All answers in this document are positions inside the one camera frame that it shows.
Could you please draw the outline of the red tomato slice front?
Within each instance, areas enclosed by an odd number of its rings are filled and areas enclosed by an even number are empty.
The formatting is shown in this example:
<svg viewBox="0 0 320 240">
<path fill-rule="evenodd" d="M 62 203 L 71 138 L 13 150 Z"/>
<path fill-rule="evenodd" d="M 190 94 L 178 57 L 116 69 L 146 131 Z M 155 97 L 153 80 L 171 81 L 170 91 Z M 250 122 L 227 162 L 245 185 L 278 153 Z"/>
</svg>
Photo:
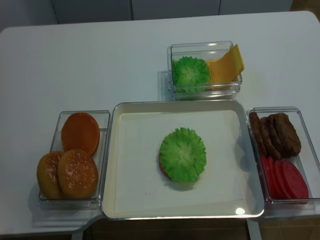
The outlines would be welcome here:
<svg viewBox="0 0 320 240">
<path fill-rule="evenodd" d="M 299 170 L 289 160 L 284 159 L 280 164 L 280 172 L 284 182 L 284 188 L 290 199 L 305 200 L 309 198 L 307 184 Z"/>
</svg>

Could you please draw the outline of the red tomato slice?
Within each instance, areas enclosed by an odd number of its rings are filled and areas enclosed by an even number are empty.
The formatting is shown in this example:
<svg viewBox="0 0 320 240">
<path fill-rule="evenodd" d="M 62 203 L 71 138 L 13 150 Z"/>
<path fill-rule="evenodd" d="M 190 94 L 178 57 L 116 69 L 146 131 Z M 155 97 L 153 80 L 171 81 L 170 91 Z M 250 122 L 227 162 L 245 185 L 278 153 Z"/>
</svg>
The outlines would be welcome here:
<svg viewBox="0 0 320 240">
<path fill-rule="evenodd" d="M 264 171 L 264 175 L 267 183 L 269 196 L 272 199 L 275 199 L 275 197 L 277 196 L 277 191 L 276 191 L 275 182 L 273 178 L 272 165 L 269 161 L 269 158 L 266 158 L 265 155 L 262 154 L 260 158 L 263 166 L 263 171 Z"/>
<path fill-rule="evenodd" d="M 305 200 L 309 198 L 307 184 L 299 170 L 289 160 L 284 159 L 280 164 L 280 172 L 284 182 L 284 188 L 290 199 Z"/>
<path fill-rule="evenodd" d="M 290 199 L 291 196 L 286 190 L 285 183 L 280 171 L 280 167 L 281 167 L 281 161 L 275 160 L 272 164 L 272 172 L 273 172 L 275 188 L 277 192 L 277 198 L 282 200 Z"/>
</svg>

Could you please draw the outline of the clear lettuce cheese container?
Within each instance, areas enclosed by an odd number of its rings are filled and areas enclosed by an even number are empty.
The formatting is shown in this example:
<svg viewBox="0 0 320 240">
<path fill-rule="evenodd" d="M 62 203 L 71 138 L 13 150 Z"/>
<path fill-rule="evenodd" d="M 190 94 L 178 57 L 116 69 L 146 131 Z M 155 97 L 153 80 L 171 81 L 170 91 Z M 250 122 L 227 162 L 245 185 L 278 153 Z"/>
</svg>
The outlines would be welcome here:
<svg viewBox="0 0 320 240">
<path fill-rule="evenodd" d="M 167 49 L 168 56 L 168 84 L 169 92 L 175 100 L 203 100 L 203 99 L 232 99 L 240 92 L 242 84 L 242 75 L 239 74 L 236 81 L 224 83 L 199 84 L 199 87 L 205 87 L 201 92 L 176 92 L 174 85 L 172 61 L 179 60 L 182 57 L 193 57 L 208 60 L 218 60 L 231 47 L 234 47 L 231 41 L 218 42 L 202 42 L 202 43 L 186 43 L 186 44 L 172 44 Z"/>
</svg>

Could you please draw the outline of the yellow cheese slice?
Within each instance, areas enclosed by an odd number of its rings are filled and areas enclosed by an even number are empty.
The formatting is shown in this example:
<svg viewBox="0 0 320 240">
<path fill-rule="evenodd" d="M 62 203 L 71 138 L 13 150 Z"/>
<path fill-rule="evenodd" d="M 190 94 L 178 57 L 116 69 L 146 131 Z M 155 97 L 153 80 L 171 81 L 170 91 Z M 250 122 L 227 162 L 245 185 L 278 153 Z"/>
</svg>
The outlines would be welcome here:
<svg viewBox="0 0 320 240">
<path fill-rule="evenodd" d="M 231 47 L 220 59 L 206 61 L 213 84 L 235 82 L 245 69 L 239 46 Z"/>
</svg>

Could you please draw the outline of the white metal tray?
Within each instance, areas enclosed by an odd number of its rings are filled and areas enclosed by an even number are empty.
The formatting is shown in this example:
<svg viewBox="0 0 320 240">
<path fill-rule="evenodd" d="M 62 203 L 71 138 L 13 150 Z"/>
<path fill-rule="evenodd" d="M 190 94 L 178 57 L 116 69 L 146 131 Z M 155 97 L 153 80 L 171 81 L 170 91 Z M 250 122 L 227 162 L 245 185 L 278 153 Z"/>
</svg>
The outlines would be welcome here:
<svg viewBox="0 0 320 240">
<path fill-rule="evenodd" d="M 175 183 L 159 165 L 164 138 L 194 130 L 206 149 L 194 183 Z M 102 201 L 110 219 L 256 218 L 265 198 L 246 113 L 234 99 L 121 103 L 113 111 Z"/>
</svg>

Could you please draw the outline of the white paper liner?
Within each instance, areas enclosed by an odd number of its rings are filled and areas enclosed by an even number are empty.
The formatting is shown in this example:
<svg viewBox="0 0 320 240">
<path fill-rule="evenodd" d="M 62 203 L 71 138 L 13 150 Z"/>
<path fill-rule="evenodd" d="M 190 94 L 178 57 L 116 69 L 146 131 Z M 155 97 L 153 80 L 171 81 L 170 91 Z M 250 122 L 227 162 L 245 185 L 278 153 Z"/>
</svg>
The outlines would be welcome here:
<svg viewBox="0 0 320 240">
<path fill-rule="evenodd" d="M 163 139 L 181 127 L 195 130 L 206 148 L 204 171 L 190 186 L 173 183 L 158 164 Z M 233 110 L 123 114 L 118 126 L 116 210 L 242 205 L 247 191 L 240 167 L 245 155 L 242 136 Z"/>
</svg>

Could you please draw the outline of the smooth orange bun bottom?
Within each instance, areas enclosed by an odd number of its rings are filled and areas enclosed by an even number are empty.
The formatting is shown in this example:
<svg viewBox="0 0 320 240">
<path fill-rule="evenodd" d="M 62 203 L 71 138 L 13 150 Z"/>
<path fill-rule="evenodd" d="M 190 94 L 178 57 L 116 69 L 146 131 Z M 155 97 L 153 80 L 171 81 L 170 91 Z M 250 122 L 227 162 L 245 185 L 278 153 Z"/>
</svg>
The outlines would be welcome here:
<svg viewBox="0 0 320 240">
<path fill-rule="evenodd" d="M 97 121 L 86 112 L 76 112 L 65 121 L 61 130 L 61 141 L 65 152 L 82 150 L 94 155 L 100 142 Z"/>
</svg>

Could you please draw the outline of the brown meat patty back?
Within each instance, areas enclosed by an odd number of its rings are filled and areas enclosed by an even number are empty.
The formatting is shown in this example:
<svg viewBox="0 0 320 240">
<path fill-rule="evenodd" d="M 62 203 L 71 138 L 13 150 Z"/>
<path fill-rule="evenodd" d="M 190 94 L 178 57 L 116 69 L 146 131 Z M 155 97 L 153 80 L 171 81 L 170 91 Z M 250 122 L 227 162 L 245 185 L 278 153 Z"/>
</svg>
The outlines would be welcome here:
<svg viewBox="0 0 320 240">
<path fill-rule="evenodd" d="M 260 119 L 256 112 L 251 112 L 249 113 L 248 116 L 249 116 L 251 131 L 255 139 L 255 143 L 257 145 L 258 151 L 261 155 L 266 156 L 267 150 L 265 148 L 263 138 L 260 132 Z"/>
</svg>

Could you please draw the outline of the brown meat patty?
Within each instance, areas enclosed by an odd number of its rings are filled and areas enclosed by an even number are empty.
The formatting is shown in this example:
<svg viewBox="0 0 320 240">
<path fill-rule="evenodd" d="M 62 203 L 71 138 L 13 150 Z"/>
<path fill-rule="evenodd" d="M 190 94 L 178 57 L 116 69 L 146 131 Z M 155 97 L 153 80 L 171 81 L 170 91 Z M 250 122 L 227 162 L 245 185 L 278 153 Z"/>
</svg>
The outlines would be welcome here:
<svg viewBox="0 0 320 240">
<path fill-rule="evenodd" d="M 272 157 L 274 160 L 280 160 L 281 159 L 281 154 L 280 152 L 274 147 L 268 129 L 266 125 L 266 117 L 262 117 L 260 121 L 260 134 L 264 143 L 264 146 L 268 152 L 268 155 Z"/>
<path fill-rule="evenodd" d="M 287 154 L 291 157 L 297 156 L 301 152 L 301 141 L 288 115 L 277 113 L 274 116 L 274 126 Z"/>
<path fill-rule="evenodd" d="M 265 148 L 263 138 L 260 132 L 260 119 L 256 112 L 251 112 L 249 113 L 248 116 L 249 116 L 251 131 L 255 139 L 255 143 L 257 145 L 258 151 L 261 155 L 266 156 L 267 150 Z"/>
</svg>

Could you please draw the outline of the front sesame bun top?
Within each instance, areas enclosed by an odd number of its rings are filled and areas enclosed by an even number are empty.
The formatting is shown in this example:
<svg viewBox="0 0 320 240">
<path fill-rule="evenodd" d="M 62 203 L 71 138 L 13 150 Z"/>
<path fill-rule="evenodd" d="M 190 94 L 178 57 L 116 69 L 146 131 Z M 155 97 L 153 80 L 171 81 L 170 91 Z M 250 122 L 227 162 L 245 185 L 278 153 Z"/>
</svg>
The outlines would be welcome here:
<svg viewBox="0 0 320 240">
<path fill-rule="evenodd" d="M 88 199 L 96 191 L 98 168 L 93 158 L 81 149 L 65 152 L 57 166 L 60 189 L 70 199 Z"/>
</svg>

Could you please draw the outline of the clear plastic bun container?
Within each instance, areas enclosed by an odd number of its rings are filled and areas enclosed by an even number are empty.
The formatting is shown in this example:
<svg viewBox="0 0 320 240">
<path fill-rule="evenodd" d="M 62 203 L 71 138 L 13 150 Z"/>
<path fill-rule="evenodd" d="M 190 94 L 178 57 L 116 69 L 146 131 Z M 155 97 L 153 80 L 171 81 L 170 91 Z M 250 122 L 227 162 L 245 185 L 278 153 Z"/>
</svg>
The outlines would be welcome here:
<svg viewBox="0 0 320 240">
<path fill-rule="evenodd" d="M 110 112 L 107 110 L 93 110 L 93 111 L 63 111 L 58 117 L 58 122 L 55 128 L 52 144 L 50 147 L 50 152 L 54 151 L 64 151 L 62 144 L 61 132 L 64 123 L 68 117 L 74 113 L 84 112 L 90 114 L 97 122 L 100 138 L 98 148 L 93 158 L 98 171 L 98 181 L 94 194 L 90 198 L 85 199 L 73 199 L 67 198 L 63 194 L 61 199 L 47 199 L 41 192 L 38 195 L 38 205 L 42 209 L 57 209 L 57 210 L 87 210 L 87 209 L 97 209 L 101 205 L 102 198 L 102 182 L 105 179 L 105 167 L 106 167 L 106 154 L 109 141 L 111 117 Z"/>
</svg>

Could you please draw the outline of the red tomato slice back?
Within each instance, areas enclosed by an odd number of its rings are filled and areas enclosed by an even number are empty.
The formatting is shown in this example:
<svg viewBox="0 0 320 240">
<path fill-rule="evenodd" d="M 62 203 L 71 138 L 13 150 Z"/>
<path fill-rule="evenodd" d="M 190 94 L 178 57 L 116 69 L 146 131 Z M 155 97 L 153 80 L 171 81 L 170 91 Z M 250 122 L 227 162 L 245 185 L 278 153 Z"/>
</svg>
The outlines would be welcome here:
<svg viewBox="0 0 320 240">
<path fill-rule="evenodd" d="M 265 155 L 262 154 L 260 158 L 263 166 L 263 171 L 264 171 L 264 175 L 267 183 L 269 196 L 272 199 L 275 199 L 275 197 L 277 196 L 277 191 L 276 191 L 275 182 L 273 178 L 272 165 L 269 161 L 269 158 L 266 158 Z"/>
</svg>

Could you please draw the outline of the left sesame bun top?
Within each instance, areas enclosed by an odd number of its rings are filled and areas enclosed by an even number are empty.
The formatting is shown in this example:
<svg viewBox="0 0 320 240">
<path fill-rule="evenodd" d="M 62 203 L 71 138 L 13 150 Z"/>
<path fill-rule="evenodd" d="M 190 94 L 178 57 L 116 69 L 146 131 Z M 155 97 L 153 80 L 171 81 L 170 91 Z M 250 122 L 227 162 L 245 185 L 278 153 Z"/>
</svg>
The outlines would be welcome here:
<svg viewBox="0 0 320 240">
<path fill-rule="evenodd" d="M 38 162 L 36 177 L 41 193 L 47 199 L 64 197 L 58 181 L 58 163 L 63 151 L 52 151 L 45 154 Z"/>
</svg>

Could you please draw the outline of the brown meat patty front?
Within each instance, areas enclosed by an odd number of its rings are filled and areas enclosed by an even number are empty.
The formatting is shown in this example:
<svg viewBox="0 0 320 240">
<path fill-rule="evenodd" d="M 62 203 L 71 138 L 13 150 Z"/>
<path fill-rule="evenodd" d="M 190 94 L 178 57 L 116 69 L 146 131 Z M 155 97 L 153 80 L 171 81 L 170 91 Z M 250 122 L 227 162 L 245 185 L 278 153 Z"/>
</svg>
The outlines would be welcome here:
<svg viewBox="0 0 320 240">
<path fill-rule="evenodd" d="M 291 157 L 297 156 L 301 152 L 301 141 L 288 115 L 277 113 L 274 116 L 274 126 L 287 154 Z"/>
</svg>

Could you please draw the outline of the clear patty tomato container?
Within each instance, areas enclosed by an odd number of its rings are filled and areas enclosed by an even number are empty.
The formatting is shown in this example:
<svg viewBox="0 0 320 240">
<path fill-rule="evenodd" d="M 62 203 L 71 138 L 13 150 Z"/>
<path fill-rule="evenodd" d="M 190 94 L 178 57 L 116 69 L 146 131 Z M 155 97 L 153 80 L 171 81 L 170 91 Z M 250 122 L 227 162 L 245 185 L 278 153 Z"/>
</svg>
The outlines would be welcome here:
<svg viewBox="0 0 320 240">
<path fill-rule="evenodd" d="M 269 196 L 268 186 L 261 161 L 261 154 L 257 148 L 256 141 L 250 125 L 249 113 L 256 112 L 259 119 L 266 117 L 266 127 L 274 147 L 281 154 L 281 163 L 283 160 L 289 160 L 301 173 L 309 192 L 308 199 L 278 199 L 277 193 L 275 199 Z M 301 142 L 301 150 L 297 156 L 290 156 L 285 151 L 275 128 L 275 115 L 284 113 L 288 115 L 290 122 L 296 130 Z M 255 158 L 260 174 L 260 182 L 263 194 L 266 199 L 267 209 L 269 210 L 292 210 L 294 215 L 300 214 L 303 210 L 315 210 L 320 205 L 320 163 L 314 150 L 312 141 L 307 131 L 300 110 L 296 107 L 255 107 L 247 111 L 247 125 L 250 133 L 252 147 L 255 151 Z M 274 160 L 271 156 L 265 155 L 272 165 Z"/>
</svg>

